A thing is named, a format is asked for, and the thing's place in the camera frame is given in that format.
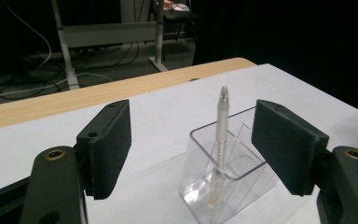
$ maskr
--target cable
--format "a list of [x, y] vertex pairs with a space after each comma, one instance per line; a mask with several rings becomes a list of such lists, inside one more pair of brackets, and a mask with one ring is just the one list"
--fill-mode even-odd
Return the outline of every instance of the cable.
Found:
[[39, 70], [39, 68], [41, 68], [51, 57], [51, 46], [49, 44], [49, 42], [46, 40], [45, 37], [43, 37], [41, 34], [39, 34], [31, 25], [29, 25], [27, 22], [25, 22], [22, 18], [20, 18], [12, 9], [11, 7], [7, 4], [7, 2], [5, 0], [2, 0], [5, 5], [7, 6], [7, 9], [22, 23], [24, 23], [26, 26], [28, 26], [28, 28], [30, 28], [33, 32], [35, 32], [37, 35], [39, 35], [48, 45], [48, 57], [46, 58], [46, 60], [44, 60], [41, 64], [39, 64], [39, 66], [36, 67], [35, 71]]
[[80, 76], [95, 76], [95, 77], [102, 77], [102, 78], [105, 78], [105, 79], [108, 79], [109, 81], [114, 81], [112, 78], [110, 77], [105, 77], [103, 75], [99, 75], [99, 74], [94, 74], [94, 73], [80, 73], [80, 74], [77, 74], [76, 75], [77, 77], [80, 77]]
[[[108, 79], [109, 81], [114, 81], [113, 79], [109, 78], [109, 77], [105, 77], [105, 76], [102, 76], [102, 75], [99, 75], [99, 74], [93, 74], [93, 73], [81, 73], [81, 74], [78, 74], [76, 75], [77, 77], [81, 77], [81, 76], [96, 76], [96, 77], [103, 77], [105, 79]], [[22, 90], [22, 91], [9, 91], [9, 92], [0, 92], [0, 97], [6, 97], [7, 95], [11, 95], [11, 94], [18, 94], [18, 93], [25, 93], [25, 92], [29, 92], [29, 91], [39, 91], [38, 93], [40, 93], [41, 91], [45, 90], [45, 89], [48, 89], [48, 88], [52, 88], [52, 87], [58, 87], [58, 85], [62, 84], [63, 82], [66, 82], [67, 81], [67, 78], [61, 80], [61, 81], [58, 81], [56, 83], [53, 83], [51, 85], [48, 85], [48, 86], [44, 86], [44, 87], [37, 87], [37, 88], [32, 88], [32, 89], [29, 89], [29, 90]]]

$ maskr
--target metal stand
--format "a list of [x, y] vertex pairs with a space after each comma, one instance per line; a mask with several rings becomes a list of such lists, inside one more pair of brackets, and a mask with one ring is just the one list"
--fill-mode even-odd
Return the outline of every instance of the metal stand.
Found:
[[[160, 0], [159, 2], [161, 2], [160, 5], [162, 10], [163, 1]], [[65, 60], [66, 78], [69, 90], [79, 88], [76, 72], [71, 62], [69, 48], [150, 41], [156, 39], [156, 62], [161, 64], [162, 23], [158, 24], [155, 21], [148, 21], [64, 27], [62, 25], [57, 0], [51, 0], [51, 4], [56, 21], [57, 33], [61, 43], [62, 55]], [[162, 64], [159, 65], [159, 67], [161, 69], [165, 68]]]
[[164, 15], [163, 15], [164, 0], [158, 0], [158, 15], [156, 24], [156, 50], [155, 57], [150, 57], [150, 62], [160, 71], [166, 72], [168, 69], [162, 64], [162, 36], [164, 34]]

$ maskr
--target transparent box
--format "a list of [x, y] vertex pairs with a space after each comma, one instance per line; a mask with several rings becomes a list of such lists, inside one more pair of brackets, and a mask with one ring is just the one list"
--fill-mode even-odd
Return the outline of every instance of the transparent box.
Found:
[[216, 122], [190, 133], [179, 194], [199, 223], [225, 223], [275, 188], [279, 178], [251, 142], [254, 114], [253, 107], [228, 118], [223, 169]]

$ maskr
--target pen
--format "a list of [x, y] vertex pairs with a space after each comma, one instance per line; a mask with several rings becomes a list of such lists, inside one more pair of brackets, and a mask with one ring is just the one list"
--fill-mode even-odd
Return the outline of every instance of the pen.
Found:
[[226, 163], [226, 143], [227, 143], [227, 130], [228, 130], [228, 89], [223, 86], [220, 91], [219, 102], [217, 104], [217, 122], [216, 122], [216, 145], [217, 167], [213, 169], [211, 177], [211, 189], [209, 205], [213, 209], [213, 223], [217, 222], [220, 216], [220, 209], [222, 203], [222, 196], [224, 192], [225, 180], [221, 173], [224, 170]]
[[225, 167], [225, 154], [228, 129], [228, 89], [223, 86], [220, 91], [219, 103], [217, 104], [217, 124], [216, 124], [216, 143], [217, 143], [217, 163], [219, 168]]

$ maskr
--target wooden table edge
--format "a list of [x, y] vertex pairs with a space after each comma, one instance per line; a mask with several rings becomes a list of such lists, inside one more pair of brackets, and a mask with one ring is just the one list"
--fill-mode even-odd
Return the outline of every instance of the wooden table edge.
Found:
[[111, 103], [187, 83], [192, 79], [211, 77], [251, 66], [255, 64], [243, 58], [233, 58], [5, 103], [0, 105], [0, 128], [88, 106]]

